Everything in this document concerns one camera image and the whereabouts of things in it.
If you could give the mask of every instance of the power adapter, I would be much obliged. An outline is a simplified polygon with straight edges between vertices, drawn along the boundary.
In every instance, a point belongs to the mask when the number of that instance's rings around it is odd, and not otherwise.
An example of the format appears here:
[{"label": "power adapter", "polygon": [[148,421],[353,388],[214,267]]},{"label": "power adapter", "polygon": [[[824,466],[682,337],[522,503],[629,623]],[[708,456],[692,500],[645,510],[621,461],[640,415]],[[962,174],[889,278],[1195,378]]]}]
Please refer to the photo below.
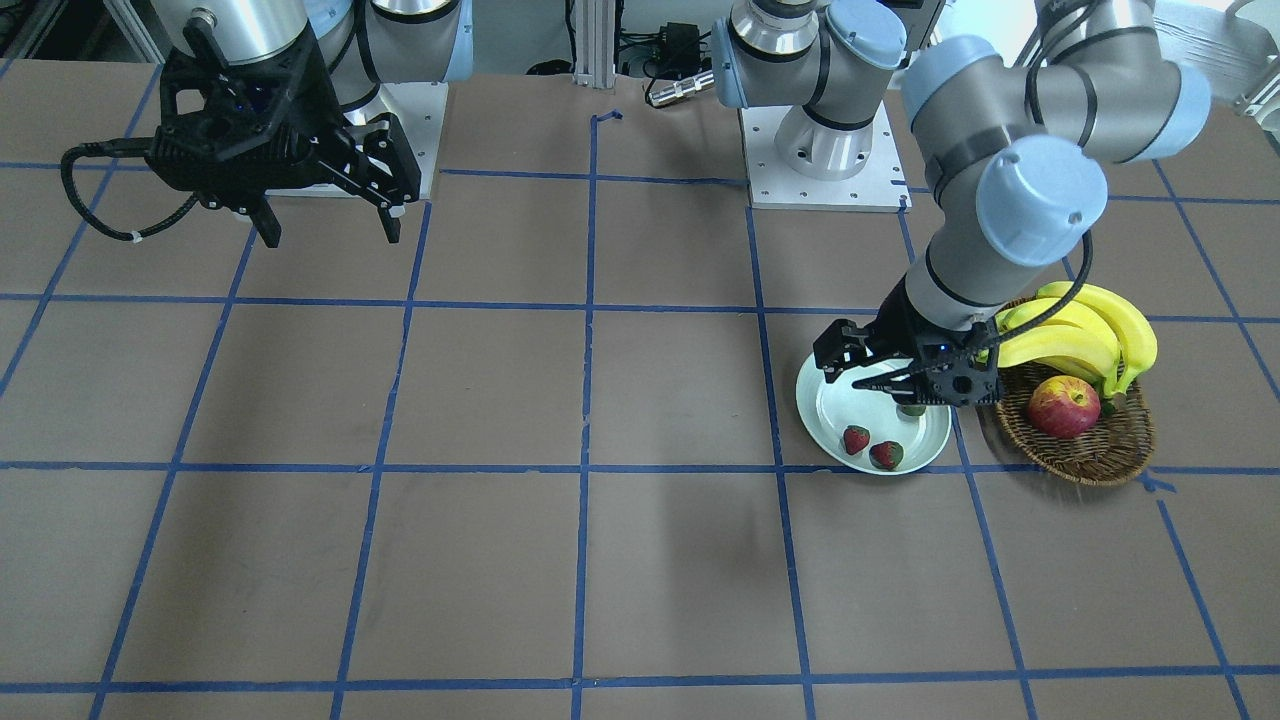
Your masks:
[{"label": "power adapter", "polygon": [[659,79],[684,79],[701,72],[701,49],[698,26],[667,23],[658,31],[655,54]]}]

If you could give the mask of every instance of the wicker basket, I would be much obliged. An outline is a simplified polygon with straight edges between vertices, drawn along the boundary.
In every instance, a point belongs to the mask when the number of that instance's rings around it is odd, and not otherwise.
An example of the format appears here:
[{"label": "wicker basket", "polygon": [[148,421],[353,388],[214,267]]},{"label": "wicker basket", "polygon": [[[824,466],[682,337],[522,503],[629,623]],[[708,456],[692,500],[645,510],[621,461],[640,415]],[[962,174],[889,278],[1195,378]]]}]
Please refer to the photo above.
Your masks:
[{"label": "wicker basket", "polygon": [[1027,419],[1032,393],[1039,383],[1060,374],[1039,363],[1000,370],[1005,396],[996,405],[996,416],[1005,433],[1037,465],[1073,483],[1117,486],[1137,478],[1156,451],[1156,430],[1142,387],[1135,382],[1126,395],[1116,396],[1116,411],[1101,418],[1084,434],[1060,439],[1036,429]]}]

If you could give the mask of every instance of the banana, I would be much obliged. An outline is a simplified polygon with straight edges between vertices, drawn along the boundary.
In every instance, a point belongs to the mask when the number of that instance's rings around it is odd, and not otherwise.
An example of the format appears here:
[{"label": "banana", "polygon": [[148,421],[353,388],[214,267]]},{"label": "banana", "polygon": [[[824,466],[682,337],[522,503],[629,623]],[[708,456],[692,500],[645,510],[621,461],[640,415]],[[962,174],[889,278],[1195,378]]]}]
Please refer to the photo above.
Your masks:
[{"label": "banana", "polygon": [[1036,361],[1041,365],[1048,365],[1059,373],[1066,373],[1074,378],[1080,378],[1093,387],[1102,387],[1102,375],[1098,375],[1093,370],[1085,368],[1073,357],[1037,357]]},{"label": "banana", "polygon": [[[1016,307],[1010,307],[1009,310],[998,313],[996,315],[996,325],[1001,332],[1011,331],[1039,316],[1055,302],[1057,302],[1057,297],[1028,300]],[[1103,320],[1088,305],[1082,305],[1080,302],[1075,302],[1073,300],[1052,316],[1046,318],[1044,324],[1075,325],[1082,331],[1089,331],[1091,333],[1098,336],[1098,340],[1107,346],[1107,350],[1110,350],[1112,355],[1116,357],[1120,356],[1120,341],[1116,338],[1116,333],[1112,332],[1111,325],[1107,325],[1106,320]]]},{"label": "banana", "polygon": [[[1036,292],[1036,297],[1061,297],[1071,283],[1059,281],[1046,284]],[[1085,284],[1075,300],[1092,307],[1106,320],[1120,341],[1120,356],[1124,360],[1124,374],[1116,382],[1116,392],[1125,392],[1134,378],[1146,373],[1156,364],[1158,345],[1156,332],[1151,329],[1147,318],[1124,297],[1110,290]]]},{"label": "banana", "polygon": [[1055,366],[1057,359],[1066,359],[1079,372],[1092,374],[1103,380],[1103,392],[1107,397],[1114,392],[1114,378],[1116,377],[1116,356],[1107,350],[1106,345],[1089,331],[1083,331],[1075,325],[1038,325],[1025,333],[1000,345],[998,364],[1001,368],[1011,368],[1036,360]]}]

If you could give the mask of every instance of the apple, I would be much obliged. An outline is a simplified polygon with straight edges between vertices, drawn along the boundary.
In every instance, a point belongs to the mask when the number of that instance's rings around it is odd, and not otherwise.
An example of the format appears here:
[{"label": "apple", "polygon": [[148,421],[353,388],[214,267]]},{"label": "apple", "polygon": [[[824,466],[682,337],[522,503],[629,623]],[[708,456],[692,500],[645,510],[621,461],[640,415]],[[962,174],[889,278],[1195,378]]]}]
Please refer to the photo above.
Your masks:
[{"label": "apple", "polygon": [[1098,421],[1102,404],[1089,383],[1071,375],[1042,382],[1027,402],[1027,418],[1042,433],[1070,439]]}]

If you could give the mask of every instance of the light blue joint cap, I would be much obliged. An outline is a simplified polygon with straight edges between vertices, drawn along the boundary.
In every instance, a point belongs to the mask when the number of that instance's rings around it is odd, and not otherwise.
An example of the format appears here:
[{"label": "light blue joint cap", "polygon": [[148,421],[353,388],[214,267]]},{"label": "light blue joint cap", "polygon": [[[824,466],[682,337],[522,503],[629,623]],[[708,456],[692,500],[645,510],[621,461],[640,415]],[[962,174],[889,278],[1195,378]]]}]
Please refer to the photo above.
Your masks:
[{"label": "light blue joint cap", "polygon": [[460,82],[471,77],[476,67],[475,23],[471,20],[471,0],[462,0],[458,8],[458,32],[453,36],[453,54],[444,70],[444,82]]},{"label": "light blue joint cap", "polygon": [[1134,155],[1126,163],[1138,160],[1157,160],[1181,152],[1196,140],[1199,131],[1204,129],[1208,120],[1210,105],[1213,101],[1213,88],[1210,87],[1204,73],[1178,63],[1178,69],[1183,73],[1183,85],[1178,90],[1178,101],[1174,102],[1174,111],[1169,115],[1165,127],[1161,128],[1156,140],[1146,150]]},{"label": "light blue joint cap", "polygon": [[347,17],[351,4],[352,0],[305,0],[302,6],[307,10],[307,19],[311,20],[316,37],[324,37]]},{"label": "light blue joint cap", "polygon": [[712,26],[712,74],[716,76],[716,97],[726,108],[746,108],[746,92],[737,74],[733,41],[728,37],[728,23],[717,18]]},{"label": "light blue joint cap", "polygon": [[896,68],[906,55],[906,28],[897,13],[876,0],[836,0],[827,6],[831,35],[877,68]]},{"label": "light blue joint cap", "polygon": [[1041,268],[1070,252],[1102,217],[1107,178],[1075,143],[1032,135],[987,163],[977,204],[987,242],[1010,263]]},{"label": "light blue joint cap", "polygon": [[1000,56],[989,42],[977,35],[957,35],[924,50],[902,73],[902,104],[909,123],[933,94],[960,70],[992,55]]}]

